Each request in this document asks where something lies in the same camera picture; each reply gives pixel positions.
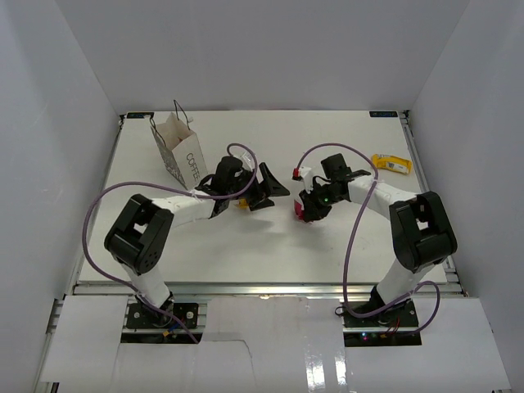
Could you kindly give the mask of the red candy packet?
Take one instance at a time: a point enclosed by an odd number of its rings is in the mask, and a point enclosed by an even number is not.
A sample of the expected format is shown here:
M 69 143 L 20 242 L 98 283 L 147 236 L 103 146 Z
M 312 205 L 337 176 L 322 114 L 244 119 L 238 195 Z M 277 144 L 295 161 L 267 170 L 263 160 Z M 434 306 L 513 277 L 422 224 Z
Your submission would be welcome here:
M 305 221 L 304 213 L 305 210 L 303 204 L 298 200 L 294 200 L 294 214 L 296 218 L 300 221 Z

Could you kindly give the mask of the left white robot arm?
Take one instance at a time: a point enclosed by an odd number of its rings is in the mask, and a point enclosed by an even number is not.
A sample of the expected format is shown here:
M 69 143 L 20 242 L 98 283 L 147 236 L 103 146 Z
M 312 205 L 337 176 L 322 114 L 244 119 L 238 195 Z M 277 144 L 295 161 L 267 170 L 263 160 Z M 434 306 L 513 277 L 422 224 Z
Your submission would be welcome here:
M 244 159 L 225 156 L 215 172 L 204 177 L 187 196 L 149 199 L 133 195 L 106 235 L 104 247 L 128 274 L 138 301 L 146 307 L 147 320 L 163 327 L 173 317 L 172 292 L 157 264 L 170 229 L 212 219 L 231 201 L 244 201 L 255 211 L 273 206 L 272 197 L 289 195 L 264 162 L 255 167 Z

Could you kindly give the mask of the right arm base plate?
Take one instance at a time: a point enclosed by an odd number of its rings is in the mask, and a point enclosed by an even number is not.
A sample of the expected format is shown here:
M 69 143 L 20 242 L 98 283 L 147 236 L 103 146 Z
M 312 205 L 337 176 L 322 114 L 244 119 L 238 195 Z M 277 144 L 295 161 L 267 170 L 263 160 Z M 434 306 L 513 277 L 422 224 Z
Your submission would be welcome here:
M 393 309 L 370 318 L 355 318 L 343 305 L 335 308 L 335 315 L 342 318 L 346 348 L 371 348 L 394 346 L 420 346 L 420 333 L 408 335 L 418 328 L 414 303 L 407 300 Z

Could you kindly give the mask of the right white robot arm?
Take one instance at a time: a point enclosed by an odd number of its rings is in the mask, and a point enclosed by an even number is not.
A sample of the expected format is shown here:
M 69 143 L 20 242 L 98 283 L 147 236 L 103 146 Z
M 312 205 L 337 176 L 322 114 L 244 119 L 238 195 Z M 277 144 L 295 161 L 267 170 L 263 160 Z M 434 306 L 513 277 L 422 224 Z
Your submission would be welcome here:
M 324 174 L 298 166 L 292 178 L 302 188 L 295 196 L 298 220 L 313 223 L 325 219 L 332 207 L 348 201 L 386 218 L 391 226 L 395 259 L 384 278 L 373 287 L 363 305 L 352 308 L 348 300 L 343 309 L 353 318 L 370 318 L 386 327 L 397 320 L 400 304 L 424 286 L 431 285 L 427 274 L 458 249 L 458 243 L 441 198 L 435 192 L 416 194 L 381 182 L 376 173 L 352 170 L 343 155 L 322 160 Z

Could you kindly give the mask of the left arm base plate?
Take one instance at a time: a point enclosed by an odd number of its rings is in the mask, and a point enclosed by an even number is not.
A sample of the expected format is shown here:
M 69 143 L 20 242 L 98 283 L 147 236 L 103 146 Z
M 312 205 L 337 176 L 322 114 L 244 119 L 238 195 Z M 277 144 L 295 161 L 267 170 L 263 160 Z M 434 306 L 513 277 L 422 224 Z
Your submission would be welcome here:
M 168 312 L 180 319 L 183 324 L 193 329 L 197 327 L 199 305 L 197 303 L 173 303 Z M 127 329 L 171 328 L 176 322 L 169 316 L 148 308 L 140 302 L 129 305 L 125 322 Z

